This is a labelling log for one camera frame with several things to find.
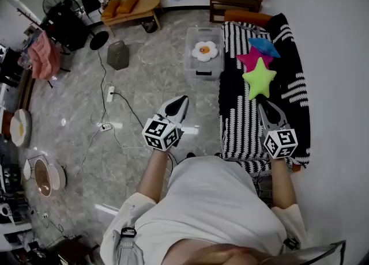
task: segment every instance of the blue star plush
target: blue star plush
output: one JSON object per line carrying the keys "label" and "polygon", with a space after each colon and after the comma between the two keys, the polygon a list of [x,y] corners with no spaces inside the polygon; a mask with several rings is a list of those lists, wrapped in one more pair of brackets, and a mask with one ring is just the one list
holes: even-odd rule
{"label": "blue star plush", "polygon": [[281,55],[279,55],[272,42],[267,39],[254,37],[249,39],[248,42],[264,55],[281,58]]}

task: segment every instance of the wooden bench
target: wooden bench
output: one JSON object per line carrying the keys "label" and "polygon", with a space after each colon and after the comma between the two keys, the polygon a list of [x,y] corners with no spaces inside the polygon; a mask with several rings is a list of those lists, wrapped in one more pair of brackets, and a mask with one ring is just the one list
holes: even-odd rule
{"label": "wooden bench", "polygon": [[138,18],[153,16],[157,24],[157,27],[160,29],[160,23],[154,11],[155,8],[160,8],[161,11],[164,13],[164,10],[160,4],[160,0],[139,0],[131,13],[117,14],[113,18],[101,17],[101,21],[109,28],[109,32],[113,37],[115,35],[113,30],[111,29],[112,25]]}

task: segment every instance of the person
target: person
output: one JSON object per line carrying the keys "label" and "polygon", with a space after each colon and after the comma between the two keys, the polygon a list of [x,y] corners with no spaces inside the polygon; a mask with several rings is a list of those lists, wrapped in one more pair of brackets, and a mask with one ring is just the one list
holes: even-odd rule
{"label": "person", "polygon": [[179,163],[160,200],[167,161],[168,152],[153,151],[137,192],[105,232],[100,255],[106,265],[255,265],[307,247],[283,158],[270,160],[272,209],[245,170],[217,156]]}

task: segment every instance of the clear plastic storage box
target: clear plastic storage box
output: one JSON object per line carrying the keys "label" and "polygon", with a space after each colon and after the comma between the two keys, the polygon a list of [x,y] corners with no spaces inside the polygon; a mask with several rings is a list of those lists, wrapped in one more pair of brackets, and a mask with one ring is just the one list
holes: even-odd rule
{"label": "clear plastic storage box", "polygon": [[[214,42],[218,49],[218,54],[215,58],[202,62],[192,56],[192,50],[201,41]],[[224,70],[223,55],[224,40],[221,28],[188,28],[184,54],[184,72],[190,81],[193,79],[208,81],[219,79],[220,73]]]}

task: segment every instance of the pink star plush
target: pink star plush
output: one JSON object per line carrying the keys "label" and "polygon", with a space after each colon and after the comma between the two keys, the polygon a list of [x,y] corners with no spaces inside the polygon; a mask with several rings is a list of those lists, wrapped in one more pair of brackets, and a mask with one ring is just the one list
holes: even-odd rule
{"label": "pink star plush", "polygon": [[246,65],[246,73],[255,69],[258,59],[261,57],[264,61],[265,67],[269,69],[269,63],[272,62],[273,57],[261,54],[255,47],[251,47],[250,53],[244,55],[236,55],[237,59]]}

